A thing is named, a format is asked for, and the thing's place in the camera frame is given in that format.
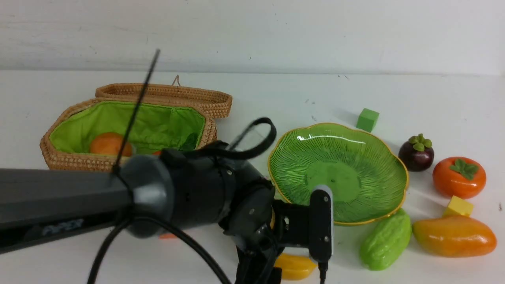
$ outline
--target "basket handle loop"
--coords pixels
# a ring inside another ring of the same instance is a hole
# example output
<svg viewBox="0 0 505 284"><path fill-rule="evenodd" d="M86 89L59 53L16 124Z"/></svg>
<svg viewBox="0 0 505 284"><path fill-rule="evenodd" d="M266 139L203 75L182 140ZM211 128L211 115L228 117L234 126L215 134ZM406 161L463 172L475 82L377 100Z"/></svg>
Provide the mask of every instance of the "basket handle loop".
<svg viewBox="0 0 505 284"><path fill-rule="evenodd" d="M181 83L179 83L179 74L177 74L177 76L175 76L175 79L172 82L172 86L175 85L175 82L177 82L177 84L179 85L179 87L181 86Z"/></svg>

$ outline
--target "white table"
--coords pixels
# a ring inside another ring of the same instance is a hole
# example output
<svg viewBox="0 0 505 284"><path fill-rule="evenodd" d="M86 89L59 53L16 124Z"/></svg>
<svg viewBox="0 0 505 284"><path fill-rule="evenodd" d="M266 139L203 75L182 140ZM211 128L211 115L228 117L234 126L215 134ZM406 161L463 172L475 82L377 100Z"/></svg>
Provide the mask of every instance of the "white table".
<svg viewBox="0 0 505 284"><path fill-rule="evenodd" d="M152 83L171 83L156 73ZM47 168L39 140L68 106L94 96L96 87L141 82L144 72L0 71L0 167ZM445 259L425 254L415 239L389 269L369 272L358 259L371 226L336 227L335 255L327 283L475 284L505 281L505 79L500 77L396 75L180 74L181 84L234 96L229 118L218 120L219 138L230 141L250 121L270 117L279 135L316 122L353 126L362 108L380 112L373 133L397 152L411 135L434 144L435 163L464 155L487 171L484 191L470 201L473 217L489 225L498 247L487 256ZM263 173L268 153L253 163ZM441 215L448 200L433 189L431 170L411 173L404 208L413 220ZM84 283L108 229L0 255L2 283ZM217 226L188 231L234 279L233 242ZM318 274L300 283L317 283ZM127 233L112 244L98 283L218 283L207 265L179 240L137 240Z"/></svg>

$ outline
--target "green glass bowl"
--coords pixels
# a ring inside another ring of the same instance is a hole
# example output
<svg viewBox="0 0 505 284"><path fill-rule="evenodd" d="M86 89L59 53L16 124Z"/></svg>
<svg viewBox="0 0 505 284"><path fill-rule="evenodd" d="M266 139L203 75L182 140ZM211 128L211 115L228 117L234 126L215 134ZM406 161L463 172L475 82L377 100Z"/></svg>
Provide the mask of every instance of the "green glass bowl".
<svg viewBox="0 0 505 284"><path fill-rule="evenodd" d="M333 191L337 225L361 225L390 216L403 204L409 174L379 138L336 123L283 135L268 158L277 191L289 203L309 204L312 189Z"/></svg>

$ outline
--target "mangosteen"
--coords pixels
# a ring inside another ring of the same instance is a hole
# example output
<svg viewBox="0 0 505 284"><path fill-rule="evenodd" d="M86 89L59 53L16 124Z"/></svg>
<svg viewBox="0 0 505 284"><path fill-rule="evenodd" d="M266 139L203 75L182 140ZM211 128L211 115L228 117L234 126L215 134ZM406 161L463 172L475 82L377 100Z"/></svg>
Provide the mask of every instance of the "mangosteen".
<svg viewBox="0 0 505 284"><path fill-rule="evenodd" d="M420 172L428 169L433 164L435 152L430 139L425 139L423 134L410 137L398 153L398 157L405 164L407 170Z"/></svg>

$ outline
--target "green cube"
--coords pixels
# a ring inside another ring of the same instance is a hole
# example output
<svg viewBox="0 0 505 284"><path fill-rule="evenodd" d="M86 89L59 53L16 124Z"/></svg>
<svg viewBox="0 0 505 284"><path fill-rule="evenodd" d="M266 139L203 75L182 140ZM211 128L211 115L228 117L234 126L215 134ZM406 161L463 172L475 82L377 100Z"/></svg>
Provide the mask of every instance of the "green cube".
<svg viewBox="0 0 505 284"><path fill-rule="evenodd" d="M369 109L363 109L356 123L356 128L372 132L379 119L379 113Z"/></svg>

